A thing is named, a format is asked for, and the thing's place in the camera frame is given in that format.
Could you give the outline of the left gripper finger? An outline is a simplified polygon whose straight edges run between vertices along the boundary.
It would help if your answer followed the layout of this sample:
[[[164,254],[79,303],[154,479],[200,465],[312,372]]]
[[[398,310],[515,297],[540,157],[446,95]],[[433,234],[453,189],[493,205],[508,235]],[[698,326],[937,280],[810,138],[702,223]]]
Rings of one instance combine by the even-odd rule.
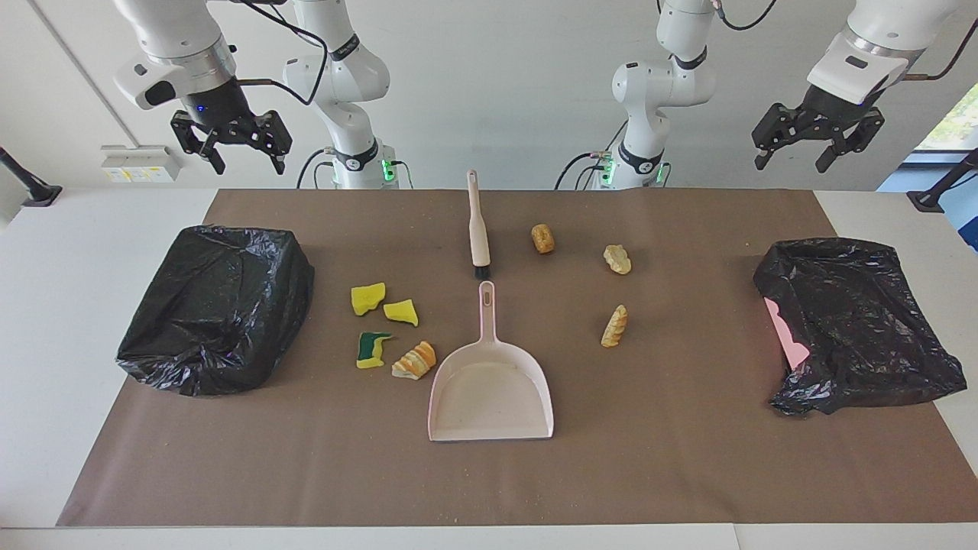
[[[860,153],[870,145],[874,136],[882,128],[885,118],[879,108],[871,108],[867,114],[853,126],[853,130],[846,136],[844,129],[832,129],[829,132],[829,145],[824,153],[816,160],[816,170],[824,173],[831,167],[838,157],[849,153]]]
[[[780,147],[811,139],[813,128],[814,109],[810,105],[786,108],[782,103],[772,104],[752,130],[752,140],[758,150],[755,167],[764,170]]]

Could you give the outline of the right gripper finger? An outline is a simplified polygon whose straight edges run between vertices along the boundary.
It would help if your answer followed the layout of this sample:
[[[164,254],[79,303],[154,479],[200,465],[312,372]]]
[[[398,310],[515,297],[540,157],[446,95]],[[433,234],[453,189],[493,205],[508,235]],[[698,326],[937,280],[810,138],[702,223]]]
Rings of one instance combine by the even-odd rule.
[[[185,111],[175,111],[170,125],[186,154],[195,154],[205,160],[218,175],[225,172],[225,161],[216,150],[217,143],[221,142],[219,129],[207,129],[198,125],[189,112]]]
[[[293,139],[283,119],[276,111],[262,115],[238,116],[229,123],[230,143],[247,145],[265,153],[271,160],[276,174],[283,175],[284,158],[290,152]]]

